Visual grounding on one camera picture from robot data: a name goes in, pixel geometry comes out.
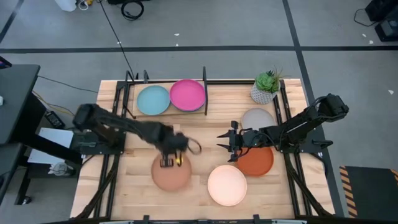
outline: pink bowl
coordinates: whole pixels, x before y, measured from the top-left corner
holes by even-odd
[[[170,100],[182,111],[195,111],[205,104],[205,88],[195,80],[177,81],[170,89]]]

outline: succulent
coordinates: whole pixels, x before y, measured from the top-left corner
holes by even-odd
[[[269,70],[266,73],[261,73],[256,78],[256,86],[259,90],[266,91],[268,93],[275,93],[279,89],[279,80],[282,78],[280,72],[277,69]]]

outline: gray floor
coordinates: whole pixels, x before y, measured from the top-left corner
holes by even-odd
[[[289,0],[300,45],[396,45],[380,42],[372,27],[353,22],[354,11],[366,7],[369,1]],[[6,23],[16,2],[0,1],[0,26]],[[293,46],[280,0],[151,0],[144,5],[143,17],[130,22],[121,17],[119,8],[104,4],[125,47]],[[359,14],[358,19],[369,22],[364,14]],[[118,47],[97,3],[87,11],[63,12],[53,0],[25,0],[0,43],[0,49],[81,47]],[[40,75],[91,90],[98,89],[100,80],[124,78],[128,69],[122,53],[2,56],[12,63],[39,64]],[[283,68],[286,77],[302,77],[294,51],[128,52],[126,56],[135,72],[146,69],[151,78],[201,77],[204,65],[208,78],[253,78],[274,65]],[[339,94],[350,107],[344,120],[323,125],[326,138],[335,142],[329,148],[335,171],[340,165],[398,169],[394,161],[398,157],[394,150],[398,143],[394,136],[398,126],[394,114],[398,110],[398,52],[304,52],[303,56],[314,95]],[[72,111],[96,99],[94,93],[43,79],[38,79],[35,91],[49,103]],[[71,125],[70,117],[61,117]],[[18,207],[13,201],[22,173],[15,175],[0,206],[0,223],[43,223],[68,218],[75,180],[33,180],[29,192],[36,200]]]

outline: orange plate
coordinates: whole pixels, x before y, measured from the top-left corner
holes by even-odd
[[[242,150],[242,153],[245,153],[247,148],[242,148]],[[236,166],[243,174],[256,177],[268,173],[273,164],[274,154],[270,147],[252,148],[236,162]]]
[[[162,190],[166,191],[176,191],[184,188],[191,179],[192,168],[191,162],[188,157],[182,154],[182,165],[179,167],[175,163],[175,157],[169,155],[169,159],[174,160],[173,167],[160,167],[160,160],[162,155],[159,154],[152,164],[152,179],[155,184]]]

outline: light blue plate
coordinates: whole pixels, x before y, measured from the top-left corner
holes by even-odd
[[[146,115],[161,114],[169,107],[169,105],[169,92],[162,86],[148,86],[143,89],[137,97],[138,109]]]

